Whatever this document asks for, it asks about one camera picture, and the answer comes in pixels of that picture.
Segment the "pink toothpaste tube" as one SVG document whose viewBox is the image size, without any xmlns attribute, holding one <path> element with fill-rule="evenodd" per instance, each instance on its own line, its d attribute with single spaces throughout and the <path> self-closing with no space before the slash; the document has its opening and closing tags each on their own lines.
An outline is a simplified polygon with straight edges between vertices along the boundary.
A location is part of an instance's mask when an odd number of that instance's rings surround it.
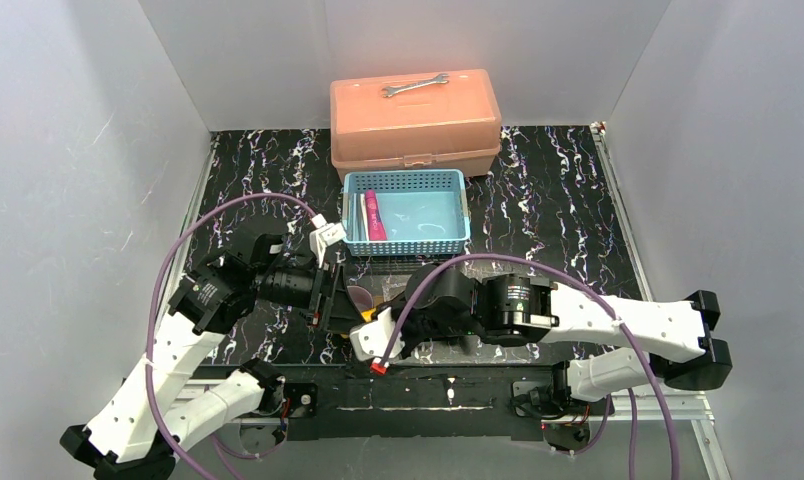
<svg viewBox="0 0 804 480">
<path fill-rule="evenodd" d="M 374 190 L 367 190 L 366 205 L 369 217 L 370 237 L 372 242 L 387 241 L 388 237 L 381 220 L 377 195 Z"/>
</svg>

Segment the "brown wooden oval tray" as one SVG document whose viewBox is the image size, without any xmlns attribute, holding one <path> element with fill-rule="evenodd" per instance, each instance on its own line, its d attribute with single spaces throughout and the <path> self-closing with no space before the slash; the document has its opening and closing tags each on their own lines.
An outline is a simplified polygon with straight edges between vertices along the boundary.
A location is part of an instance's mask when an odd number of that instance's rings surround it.
<svg viewBox="0 0 804 480">
<path fill-rule="evenodd" d="M 407 301 L 408 301 L 408 295 L 405 292 L 403 292 L 403 293 L 398 294 L 397 296 L 395 296 L 391 300 L 379 304 L 376 307 L 376 318 L 377 318 L 377 315 L 381 311 L 383 311 L 384 309 L 391 309 L 393 319 L 396 322 L 398 320 L 398 317 L 401 315 L 402 310 L 406 306 Z M 431 349 L 433 347 L 436 347 L 437 345 L 446 346 L 447 348 L 449 348 L 449 347 L 457 347 L 457 346 L 463 345 L 465 343 L 464 338 L 467 337 L 467 336 L 471 336 L 471 335 L 464 335 L 464 336 L 454 338 L 454 339 L 451 339 L 451 340 L 427 340 L 427 341 L 424 341 L 423 343 L 419 344 L 415 348 L 415 350 L 418 349 L 421 345 L 424 345 L 427 349 Z"/>
</svg>

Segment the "yellow toothpaste tube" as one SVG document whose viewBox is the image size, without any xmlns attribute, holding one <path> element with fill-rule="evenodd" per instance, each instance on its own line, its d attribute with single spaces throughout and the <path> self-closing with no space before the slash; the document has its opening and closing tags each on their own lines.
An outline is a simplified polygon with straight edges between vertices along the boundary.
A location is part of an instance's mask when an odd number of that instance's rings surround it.
<svg viewBox="0 0 804 480">
<path fill-rule="evenodd" d="M 365 323 L 372 322 L 376 319 L 376 308 L 362 311 L 361 315 Z"/>
</svg>

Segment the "white toothbrush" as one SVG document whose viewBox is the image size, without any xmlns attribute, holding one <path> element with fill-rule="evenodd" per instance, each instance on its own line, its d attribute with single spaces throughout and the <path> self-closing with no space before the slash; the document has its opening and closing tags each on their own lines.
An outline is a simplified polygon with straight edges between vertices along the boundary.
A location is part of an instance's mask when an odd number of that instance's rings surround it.
<svg viewBox="0 0 804 480">
<path fill-rule="evenodd" d="M 371 240 L 371 237 L 370 237 L 369 217 L 368 217 L 365 194 L 358 195 L 358 208 L 360 211 L 360 223 L 362 227 L 363 241 L 369 242 Z"/>
</svg>

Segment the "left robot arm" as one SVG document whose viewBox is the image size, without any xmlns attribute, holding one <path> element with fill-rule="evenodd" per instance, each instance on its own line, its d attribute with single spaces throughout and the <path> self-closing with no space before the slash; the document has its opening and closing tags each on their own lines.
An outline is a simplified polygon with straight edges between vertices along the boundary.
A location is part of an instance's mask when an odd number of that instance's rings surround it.
<svg viewBox="0 0 804 480">
<path fill-rule="evenodd" d="M 293 417 L 310 417 L 312 384 L 287 384 L 261 359 L 251 359 L 199 396 L 179 395 L 197 367 L 260 300 L 305 310 L 313 326 L 345 333 L 361 314 L 341 278 L 338 223 L 315 229 L 304 264 L 289 265 L 284 238 L 248 234 L 212 252 L 181 279 L 158 311 L 146 350 L 108 404 L 83 425 L 68 427 L 60 445 L 97 479 L 165 479 L 181 453 L 232 420 L 257 414 L 277 420 L 277 440 Z"/>
</svg>

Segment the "silver open-end wrench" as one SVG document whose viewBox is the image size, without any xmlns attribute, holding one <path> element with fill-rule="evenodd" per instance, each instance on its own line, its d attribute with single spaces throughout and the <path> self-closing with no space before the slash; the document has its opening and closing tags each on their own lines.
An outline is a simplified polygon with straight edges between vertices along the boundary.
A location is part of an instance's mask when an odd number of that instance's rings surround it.
<svg viewBox="0 0 804 480">
<path fill-rule="evenodd" d="M 449 82 L 449 74 L 439 73 L 430 79 L 418 80 L 412 83 L 399 86 L 385 86 L 382 88 L 382 97 L 392 98 L 401 93 L 428 87 L 431 85 L 443 85 L 447 84 L 448 82 Z"/>
</svg>

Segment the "salmon plastic toolbox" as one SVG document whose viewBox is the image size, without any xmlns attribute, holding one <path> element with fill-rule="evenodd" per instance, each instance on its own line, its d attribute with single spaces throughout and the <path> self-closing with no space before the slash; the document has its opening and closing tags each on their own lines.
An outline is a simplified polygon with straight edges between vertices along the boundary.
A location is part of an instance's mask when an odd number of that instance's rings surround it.
<svg viewBox="0 0 804 480">
<path fill-rule="evenodd" d="M 448 73 L 449 82 L 382 97 Z M 336 80 L 330 85 L 331 163 L 353 172 L 457 169 L 486 175 L 501 150 L 502 115 L 484 69 Z"/>
</svg>

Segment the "clear textured glass cup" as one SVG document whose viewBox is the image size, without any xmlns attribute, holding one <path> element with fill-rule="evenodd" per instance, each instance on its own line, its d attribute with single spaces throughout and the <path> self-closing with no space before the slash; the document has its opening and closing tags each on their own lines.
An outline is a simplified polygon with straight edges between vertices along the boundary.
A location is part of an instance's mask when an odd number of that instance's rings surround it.
<svg viewBox="0 0 804 480">
<path fill-rule="evenodd" d="M 374 305 L 391 300 L 407 287 L 409 275 L 371 276 L 368 281 L 368 290 L 374 300 Z"/>
</svg>

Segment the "grey toothbrush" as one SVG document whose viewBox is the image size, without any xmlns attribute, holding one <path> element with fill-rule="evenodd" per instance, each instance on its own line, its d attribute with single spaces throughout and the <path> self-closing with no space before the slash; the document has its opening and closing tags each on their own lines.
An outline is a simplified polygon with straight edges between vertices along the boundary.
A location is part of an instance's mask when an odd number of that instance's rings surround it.
<svg viewBox="0 0 804 480">
<path fill-rule="evenodd" d="M 355 193 L 352 195 L 351 199 L 351 227 L 352 233 L 351 238 L 353 242 L 358 242 L 362 240 L 362 221 L 361 221 L 361 195 Z"/>
</svg>

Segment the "light blue plastic basket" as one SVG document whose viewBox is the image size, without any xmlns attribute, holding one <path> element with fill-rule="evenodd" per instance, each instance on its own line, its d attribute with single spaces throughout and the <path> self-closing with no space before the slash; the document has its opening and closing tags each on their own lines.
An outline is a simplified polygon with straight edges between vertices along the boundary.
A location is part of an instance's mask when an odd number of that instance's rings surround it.
<svg viewBox="0 0 804 480">
<path fill-rule="evenodd" d="M 374 190 L 388 240 L 353 242 L 351 199 Z M 345 243 L 356 257 L 440 256 L 464 251 L 471 237 L 466 181 L 457 169 L 353 172 L 343 180 Z"/>
</svg>

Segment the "purple ceramic mug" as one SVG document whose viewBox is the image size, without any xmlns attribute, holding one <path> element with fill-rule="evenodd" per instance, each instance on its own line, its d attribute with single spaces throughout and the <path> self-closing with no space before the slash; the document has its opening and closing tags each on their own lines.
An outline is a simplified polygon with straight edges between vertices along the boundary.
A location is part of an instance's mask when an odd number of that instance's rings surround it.
<svg viewBox="0 0 804 480">
<path fill-rule="evenodd" d="M 368 311 L 375 307 L 374 298 L 366 288 L 350 285 L 347 287 L 347 292 L 360 312 Z"/>
</svg>

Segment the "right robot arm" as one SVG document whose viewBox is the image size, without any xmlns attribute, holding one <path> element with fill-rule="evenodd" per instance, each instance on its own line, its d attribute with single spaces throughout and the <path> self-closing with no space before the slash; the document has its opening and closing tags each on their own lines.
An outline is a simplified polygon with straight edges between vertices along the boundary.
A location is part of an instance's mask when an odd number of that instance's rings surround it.
<svg viewBox="0 0 804 480">
<path fill-rule="evenodd" d="M 677 302 L 591 294 L 578 286 L 516 273 L 482 280 L 429 264 L 394 297 L 395 356 L 427 339 L 477 336 L 500 347 L 584 342 L 612 351 L 553 368 L 551 398 L 593 402 L 661 380 L 684 391 L 720 388 L 733 369 L 715 337 L 717 297 L 698 290 Z"/>
</svg>

